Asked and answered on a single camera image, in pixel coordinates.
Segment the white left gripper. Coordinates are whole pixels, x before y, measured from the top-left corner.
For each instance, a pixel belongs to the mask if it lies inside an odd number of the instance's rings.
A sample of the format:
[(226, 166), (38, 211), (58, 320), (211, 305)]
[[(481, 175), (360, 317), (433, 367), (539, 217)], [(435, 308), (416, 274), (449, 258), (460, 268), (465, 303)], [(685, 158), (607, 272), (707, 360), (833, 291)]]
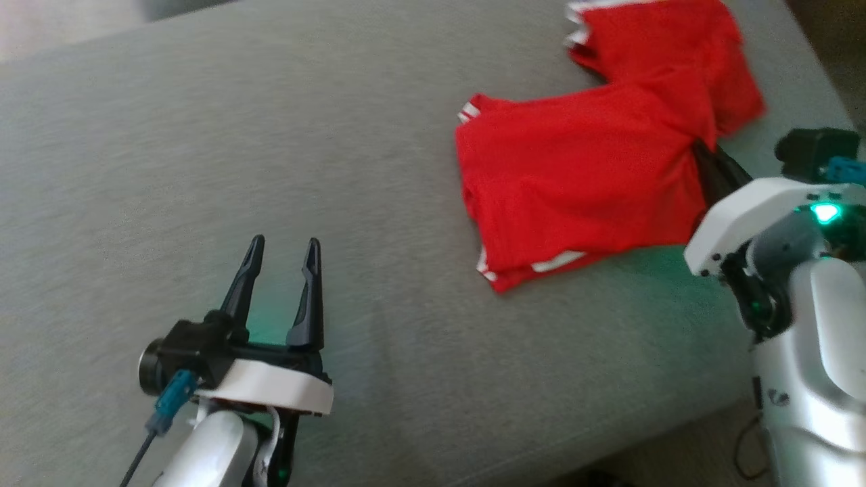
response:
[[(265, 237), (255, 235), (229, 286), (220, 311), (246, 326), (256, 278), (263, 264)], [(218, 386), (196, 395), (251, 406), (270, 406), (305, 414), (328, 415), (334, 387), (323, 370), (323, 280), (321, 242), (309, 240), (301, 267), (305, 279), (299, 308), (286, 337), (287, 346), (248, 344), (230, 349), (234, 361)]]

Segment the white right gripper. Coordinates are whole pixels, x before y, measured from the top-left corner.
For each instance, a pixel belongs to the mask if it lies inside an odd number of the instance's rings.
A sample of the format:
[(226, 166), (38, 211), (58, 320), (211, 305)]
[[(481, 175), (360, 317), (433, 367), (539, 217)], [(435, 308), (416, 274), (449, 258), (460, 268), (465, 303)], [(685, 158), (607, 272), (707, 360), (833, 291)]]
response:
[[(697, 175), (708, 211), (689, 240), (684, 259), (692, 275), (721, 273), (721, 262), (742, 244), (801, 206), (842, 198), (847, 184), (805, 184), (787, 178), (753, 179), (720, 145), (693, 142)], [(721, 198), (719, 194), (729, 194)]]

